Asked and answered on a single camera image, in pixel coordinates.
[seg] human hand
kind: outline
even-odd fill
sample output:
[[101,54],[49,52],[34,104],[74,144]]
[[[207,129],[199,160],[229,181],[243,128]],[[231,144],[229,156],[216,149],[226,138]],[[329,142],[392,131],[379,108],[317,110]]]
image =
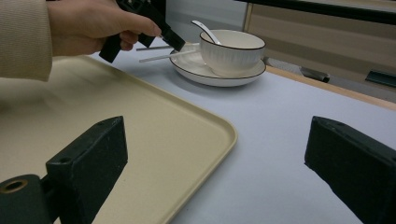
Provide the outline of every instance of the human hand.
[[152,20],[120,9],[115,0],[62,0],[47,6],[52,56],[92,54],[115,34],[120,34],[121,49],[131,50],[139,34],[161,34]]

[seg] saucer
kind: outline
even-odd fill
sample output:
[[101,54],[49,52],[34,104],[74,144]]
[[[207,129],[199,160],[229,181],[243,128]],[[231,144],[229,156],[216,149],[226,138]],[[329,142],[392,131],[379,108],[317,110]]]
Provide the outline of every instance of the saucer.
[[[199,45],[188,46],[183,51],[198,49]],[[254,67],[244,72],[241,77],[220,77],[205,64],[201,53],[194,52],[191,54],[178,55],[171,57],[170,61],[175,69],[183,76],[192,81],[217,87],[234,87],[246,85],[257,78],[265,71],[265,63],[259,61]]]

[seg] white table surface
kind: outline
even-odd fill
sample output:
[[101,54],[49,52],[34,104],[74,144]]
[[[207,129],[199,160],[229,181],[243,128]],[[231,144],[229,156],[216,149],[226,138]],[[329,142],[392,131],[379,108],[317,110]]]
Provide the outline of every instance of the white table surface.
[[172,223],[361,223],[304,165],[311,119],[344,122],[396,148],[396,111],[269,72],[246,86],[219,88],[184,78],[167,59],[138,62],[170,51],[122,51],[112,66],[227,119],[239,135]]

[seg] plastic tray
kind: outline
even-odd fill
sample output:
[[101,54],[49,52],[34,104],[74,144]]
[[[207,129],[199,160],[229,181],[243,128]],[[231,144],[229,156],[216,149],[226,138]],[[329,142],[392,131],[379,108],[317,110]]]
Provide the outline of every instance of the plastic tray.
[[0,180],[45,162],[94,123],[124,116],[129,162],[94,223],[166,223],[236,142],[228,121],[89,57],[48,83],[0,79]]

